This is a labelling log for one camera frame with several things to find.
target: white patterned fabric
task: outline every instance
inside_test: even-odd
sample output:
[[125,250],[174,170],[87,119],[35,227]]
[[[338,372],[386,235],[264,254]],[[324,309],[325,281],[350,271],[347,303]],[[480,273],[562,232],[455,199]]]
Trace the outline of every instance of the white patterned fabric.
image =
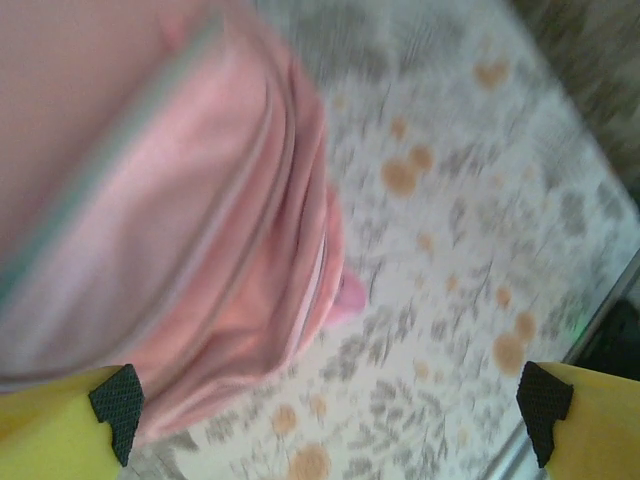
[[640,247],[637,212],[496,0],[260,0],[321,85],[362,318],[134,453],[122,480],[471,479]]

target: pink garment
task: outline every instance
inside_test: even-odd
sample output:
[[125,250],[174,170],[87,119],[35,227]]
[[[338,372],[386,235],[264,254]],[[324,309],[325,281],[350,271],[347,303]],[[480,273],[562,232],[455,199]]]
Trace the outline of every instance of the pink garment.
[[139,444],[215,414],[365,303],[317,92],[252,10],[215,5],[222,28],[0,311],[0,388],[133,363]]

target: black mesh piece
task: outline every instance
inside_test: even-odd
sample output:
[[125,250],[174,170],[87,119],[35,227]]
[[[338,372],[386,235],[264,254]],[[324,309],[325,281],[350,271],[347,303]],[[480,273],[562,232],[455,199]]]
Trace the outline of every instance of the black mesh piece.
[[551,458],[555,448],[553,425],[567,418],[572,397],[571,385],[533,362],[524,366],[516,399],[540,468]]
[[125,365],[89,393],[98,422],[111,426],[111,448],[123,467],[129,462],[144,403],[144,394],[133,365]]

